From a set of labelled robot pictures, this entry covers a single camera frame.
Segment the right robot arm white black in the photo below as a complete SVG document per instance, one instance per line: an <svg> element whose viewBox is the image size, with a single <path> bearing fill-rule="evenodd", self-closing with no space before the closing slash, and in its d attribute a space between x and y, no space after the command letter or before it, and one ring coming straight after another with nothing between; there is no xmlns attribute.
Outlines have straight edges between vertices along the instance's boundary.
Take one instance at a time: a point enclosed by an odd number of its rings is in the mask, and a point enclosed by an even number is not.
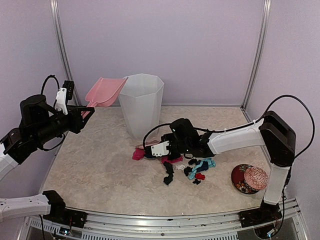
<svg viewBox="0 0 320 240"><path fill-rule="evenodd" d="M269 182L266 187L262 206L256 210L256 218L266 222L275 212L275 206L283 199L285 188L290 180L294 161L313 143L296 152L295 131L274 111L267 107L260 118L244 125L224 130L194 127L187 118L179 118L167 123L171 133L163 135L159 143L146 145L148 135L142 140L145 154L151 157L171 157L192 155L196 158L210 158L238 149L264 146L270 157Z"/></svg>

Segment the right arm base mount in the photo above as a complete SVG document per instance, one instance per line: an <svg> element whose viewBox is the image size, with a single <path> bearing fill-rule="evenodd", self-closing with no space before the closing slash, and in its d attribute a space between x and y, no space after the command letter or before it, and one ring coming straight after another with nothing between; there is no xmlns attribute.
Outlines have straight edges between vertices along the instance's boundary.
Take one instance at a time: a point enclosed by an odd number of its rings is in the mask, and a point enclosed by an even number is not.
<svg viewBox="0 0 320 240"><path fill-rule="evenodd" d="M283 217L279 203L276 205L261 202L260 207L239 212L239 220L242 228L265 224Z"/></svg>

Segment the pink plastic dustpan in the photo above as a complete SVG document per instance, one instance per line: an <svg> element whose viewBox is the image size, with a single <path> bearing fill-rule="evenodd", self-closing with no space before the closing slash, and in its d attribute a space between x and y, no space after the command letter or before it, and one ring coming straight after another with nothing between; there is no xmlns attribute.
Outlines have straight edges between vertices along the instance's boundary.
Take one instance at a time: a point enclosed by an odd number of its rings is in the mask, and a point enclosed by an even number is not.
<svg viewBox="0 0 320 240"><path fill-rule="evenodd" d="M100 77L87 93L85 100L87 107L110 107L118 98L121 90L129 78L103 78Z"/></svg>

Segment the pink plastic hand brush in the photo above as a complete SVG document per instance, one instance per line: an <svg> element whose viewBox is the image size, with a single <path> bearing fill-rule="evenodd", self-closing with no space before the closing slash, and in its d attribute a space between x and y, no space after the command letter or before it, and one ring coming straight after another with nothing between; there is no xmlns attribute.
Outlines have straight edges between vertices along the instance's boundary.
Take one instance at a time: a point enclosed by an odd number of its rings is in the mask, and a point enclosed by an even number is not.
<svg viewBox="0 0 320 240"><path fill-rule="evenodd" d="M158 141L158 140L153 140L153 141L149 141L149 142L146 141L145 144L136 145L135 148L144 150L145 147L150 147L150 146L153 146L153 145L156 145L156 144L159 144L159 143L160 143L160 141Z"/></svg>

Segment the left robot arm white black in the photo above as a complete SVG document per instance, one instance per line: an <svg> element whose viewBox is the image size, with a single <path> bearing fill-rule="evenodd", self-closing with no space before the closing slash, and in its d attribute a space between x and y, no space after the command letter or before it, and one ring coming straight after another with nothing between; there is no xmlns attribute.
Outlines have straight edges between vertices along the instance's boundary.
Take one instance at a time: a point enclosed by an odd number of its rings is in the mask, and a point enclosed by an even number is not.
<svg viewBox="0 0 320 240"><path fill-rule="evenodd" d="M68 105L72 99L74 83L66 80L57 87L53 106L44 93L32 95L20 102L21 121L0 140L0 177L21 165L32 153L48 152L44 145L55 139L65 140L66 133L78 134L95 112L93 107ZM70 211L55 190L17 198L1 198L0 220L39 215L61 223L70 218Z"/></svg>

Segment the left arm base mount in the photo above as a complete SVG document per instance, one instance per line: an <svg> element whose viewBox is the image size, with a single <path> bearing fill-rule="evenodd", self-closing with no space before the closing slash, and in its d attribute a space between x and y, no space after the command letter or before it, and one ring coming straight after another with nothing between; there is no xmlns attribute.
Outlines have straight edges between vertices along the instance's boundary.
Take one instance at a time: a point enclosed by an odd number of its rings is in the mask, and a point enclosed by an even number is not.
<svg viewBox="0 0 320 240"><path fill-rule="evenodd" d="M88 214L84 211L66 208L63 198L55 190L46 190L42 193L50 205L49 214L44 219L69 227L84 228Z"/></svg>

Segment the translucent white waste bin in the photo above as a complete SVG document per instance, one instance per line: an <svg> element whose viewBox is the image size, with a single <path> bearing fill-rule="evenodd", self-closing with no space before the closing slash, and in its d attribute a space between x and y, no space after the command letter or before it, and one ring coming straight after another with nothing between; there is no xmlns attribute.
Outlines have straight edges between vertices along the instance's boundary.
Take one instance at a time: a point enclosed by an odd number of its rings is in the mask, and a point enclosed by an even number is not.
<svg viewBox="0 0 320 240"><path fill-rule="evenodd" d="M118 100L127 131L136 140L160 122L164 82L160 77L139 73L125 76L126 80Z"/></svg>

